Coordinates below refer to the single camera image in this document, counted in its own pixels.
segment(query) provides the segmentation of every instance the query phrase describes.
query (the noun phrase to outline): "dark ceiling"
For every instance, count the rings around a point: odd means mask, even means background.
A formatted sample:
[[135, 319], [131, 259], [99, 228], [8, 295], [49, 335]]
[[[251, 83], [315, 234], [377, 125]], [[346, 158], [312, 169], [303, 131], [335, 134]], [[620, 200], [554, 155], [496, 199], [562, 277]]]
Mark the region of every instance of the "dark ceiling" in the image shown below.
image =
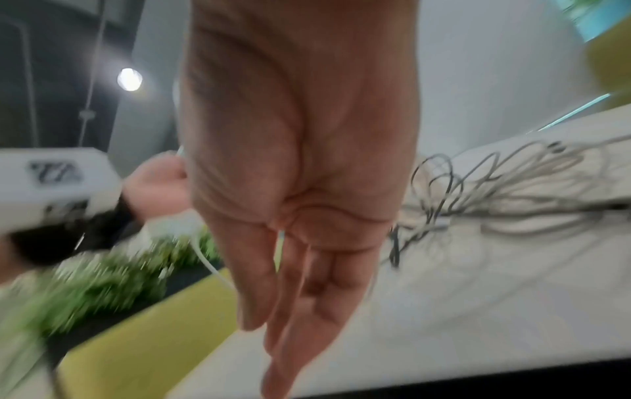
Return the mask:
[[[84, 145], [107, 150], [120, 97], [118, 71], [131, 64], [143, 2], [126, 24], [108, 23]], [[0, 148], [31, 147], [28, 73], [23, 31], [32, 55], [40, 147], [75, 147], [81, 129], [99, 16], [42, 0], [0, 1]]]

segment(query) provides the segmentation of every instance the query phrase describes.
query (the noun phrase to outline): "hand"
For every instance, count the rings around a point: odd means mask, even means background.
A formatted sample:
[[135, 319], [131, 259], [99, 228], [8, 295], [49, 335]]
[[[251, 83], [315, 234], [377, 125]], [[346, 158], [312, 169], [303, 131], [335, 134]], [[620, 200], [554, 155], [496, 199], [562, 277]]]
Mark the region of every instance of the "hand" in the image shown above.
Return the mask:
[[191, 198], [184, 161], [172, 153], [152, 157], [125, 179], [122, 195], [142, 222], [189, 209]]
[[267, 323], [262, 393], [283, 398], [359, 305], [400, 207], [419, 127], [417, 1], [193, 7], [179, 118], [193, 204], [241, 327]]

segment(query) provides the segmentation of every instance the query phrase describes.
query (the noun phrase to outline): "qr code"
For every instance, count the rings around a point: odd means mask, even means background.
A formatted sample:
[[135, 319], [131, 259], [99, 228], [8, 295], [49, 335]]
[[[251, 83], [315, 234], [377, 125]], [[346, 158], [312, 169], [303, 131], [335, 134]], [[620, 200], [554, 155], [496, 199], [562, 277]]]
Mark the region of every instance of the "qr code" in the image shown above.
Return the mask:
[[52, 202], [44, 209], [44, 222], [58, 223], [77, 220], [85, 215], [88, 200]]
[[28, 169], [41, 185], [80, 183], [83, 180], [79, 167], [69, 160], [31, 161]]

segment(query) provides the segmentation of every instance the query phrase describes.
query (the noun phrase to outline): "glowing light bulb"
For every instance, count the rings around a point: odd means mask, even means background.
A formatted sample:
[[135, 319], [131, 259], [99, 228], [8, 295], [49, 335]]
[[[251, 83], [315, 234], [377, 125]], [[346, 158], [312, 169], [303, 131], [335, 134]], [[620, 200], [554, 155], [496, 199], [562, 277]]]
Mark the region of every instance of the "glowing light bulb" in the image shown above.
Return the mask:
[[143, 76], [135, 69], [125, 68], [118, 74], [118, 85], [125, 91], [136, 91], [143, 84]]

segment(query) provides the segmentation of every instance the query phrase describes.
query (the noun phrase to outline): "light strip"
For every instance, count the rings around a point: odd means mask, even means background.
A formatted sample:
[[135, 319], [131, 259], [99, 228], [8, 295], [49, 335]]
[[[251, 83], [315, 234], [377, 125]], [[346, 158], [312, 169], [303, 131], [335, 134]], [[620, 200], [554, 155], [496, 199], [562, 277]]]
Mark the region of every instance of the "light strip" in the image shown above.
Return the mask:
[[552, 126], [556, 126], [558, 124], [560, 124], [561, 122], [563, 122], [564, 120], [567, 120], [569, 118], [572, 118], [574, 115], [578, 114], [581, 111], [586, 110], [587, 108], [590, 108], [592, 105], [598, 104], [600, 103], [602, 100], [606, 100], [609, 97], [611, 97], [611, 94], [607, 93], [604, 94], [596, 99], [591, 100], [589, 103], [585, 104], [584, 106], [577, 108], [575, 110], [573, 110], [572, 112], [570, 112], [569, 114], [560, 117], [559, 119], [557, 119], [556, 121], [552, 122], [551, 124], [545, 125], [544, 127], [542, 127], [541, 129], [537, 130], [537, 131], [542, 131], [548, 128], [551, 128]]

